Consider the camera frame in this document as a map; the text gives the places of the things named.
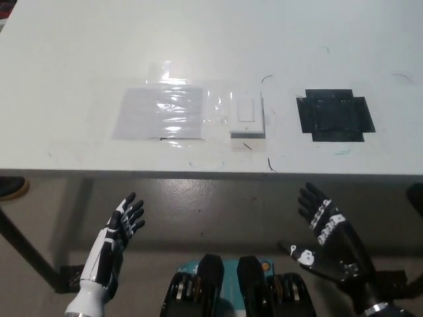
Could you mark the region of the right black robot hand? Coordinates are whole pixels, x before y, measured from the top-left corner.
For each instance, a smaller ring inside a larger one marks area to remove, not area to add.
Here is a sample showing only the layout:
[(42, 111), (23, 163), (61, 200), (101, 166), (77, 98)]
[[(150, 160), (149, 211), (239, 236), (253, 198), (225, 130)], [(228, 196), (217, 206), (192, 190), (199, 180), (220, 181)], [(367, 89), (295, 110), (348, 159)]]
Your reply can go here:
[(312, 183), (300, 189), (298, 202), (298, 213), (307, 221), (318, 248), (283, 240), (278, 248), (301, 268), (333, 282), (350, 297), (357, 315), (384, 316), (391, 304), (377, 286), (373, 262), (351, 222)]

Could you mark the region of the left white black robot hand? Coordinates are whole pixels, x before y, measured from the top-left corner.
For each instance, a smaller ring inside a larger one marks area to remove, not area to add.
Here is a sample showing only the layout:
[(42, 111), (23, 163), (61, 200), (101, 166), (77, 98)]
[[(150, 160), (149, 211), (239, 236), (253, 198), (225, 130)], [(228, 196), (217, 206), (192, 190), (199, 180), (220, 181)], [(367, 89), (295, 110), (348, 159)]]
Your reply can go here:
[(130, 193), (100, 230), (85, 262), (79, 292), (65, 309), (65, 316), (104, 316), (119, 284), (123, 253), (145, 220), (143, 200)]

